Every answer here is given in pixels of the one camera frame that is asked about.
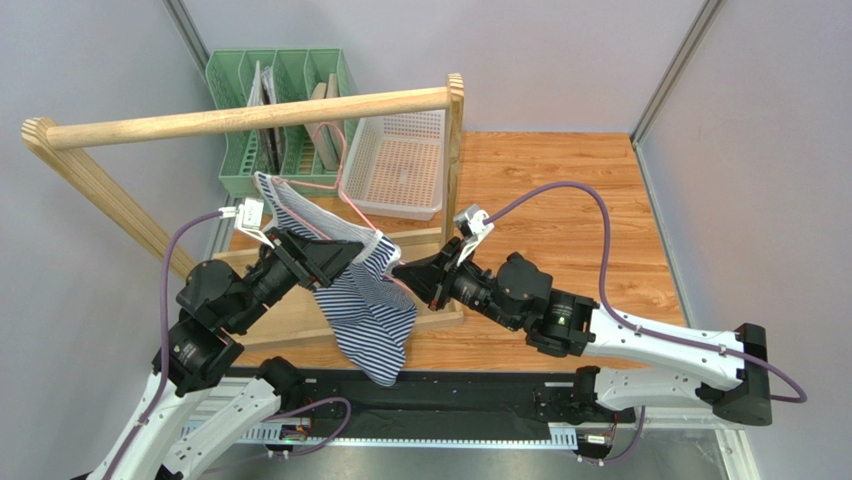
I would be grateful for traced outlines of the blue white striped tank top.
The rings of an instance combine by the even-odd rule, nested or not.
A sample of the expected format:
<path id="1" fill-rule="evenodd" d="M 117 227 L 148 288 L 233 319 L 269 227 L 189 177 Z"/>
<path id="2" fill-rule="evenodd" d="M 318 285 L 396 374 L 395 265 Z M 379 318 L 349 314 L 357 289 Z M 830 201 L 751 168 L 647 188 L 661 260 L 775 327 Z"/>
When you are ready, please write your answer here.
<path id="1" fill-rule="evenodd" d="M 415 302 L 389 277 L 401 259 L 400 247 L 382 231 L 340 218 L 277 178 L 256 173 L 254 183 L 271 207 L 269 228 L 363 244 L 343 274 L 331 286 L 316 290 L 314 299 L 344 356 L 374 383 L 394 385 L 418 316 Z"/>

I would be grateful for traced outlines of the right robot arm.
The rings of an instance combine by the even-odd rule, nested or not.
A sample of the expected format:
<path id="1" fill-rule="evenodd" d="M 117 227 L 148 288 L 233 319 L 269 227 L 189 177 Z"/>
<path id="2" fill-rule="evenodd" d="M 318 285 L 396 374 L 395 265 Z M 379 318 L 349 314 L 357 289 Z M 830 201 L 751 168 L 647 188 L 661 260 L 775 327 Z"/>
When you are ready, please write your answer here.
<path id="1" fill-rule="evenodd" d="M 392 274 L 430 309 L 457 301 L 510 331 L 523 331 L 526 343 L 545 355 L 642 363 L 634 374 L 578 370 L 573 401 L 580 410 L 704 407 L 741 425 L 772 423 L 763 327 L 695 330 L 609 312 L 592 298 L 554 288 L 552 276 L 519 253 L 492 272 L 461 252 L 461 240 L 453 238 L 437 254 L 398 265 Z"/>

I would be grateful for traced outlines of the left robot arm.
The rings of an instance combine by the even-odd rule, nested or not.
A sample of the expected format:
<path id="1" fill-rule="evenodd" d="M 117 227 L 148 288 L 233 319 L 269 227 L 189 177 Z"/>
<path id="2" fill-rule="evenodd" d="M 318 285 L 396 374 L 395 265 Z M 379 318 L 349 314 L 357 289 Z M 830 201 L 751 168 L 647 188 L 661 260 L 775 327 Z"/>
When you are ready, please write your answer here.
<path id="1" fill-rule="evenodd" d="M 352 240 L 320 240 L 272 228 L 255 264 L 194 267 L 176 301 L 177 323 L 155 355 L 132 419 L 90 479 L 196 479 L 245 432 L 284 407 L 302 407 L 305 378 L 281 357 L 264 361 L 225 407 L 190 435 L 182 428 L 244 347 L 236 336 L 291 289 L 329 287 L 361 253 Z"/>

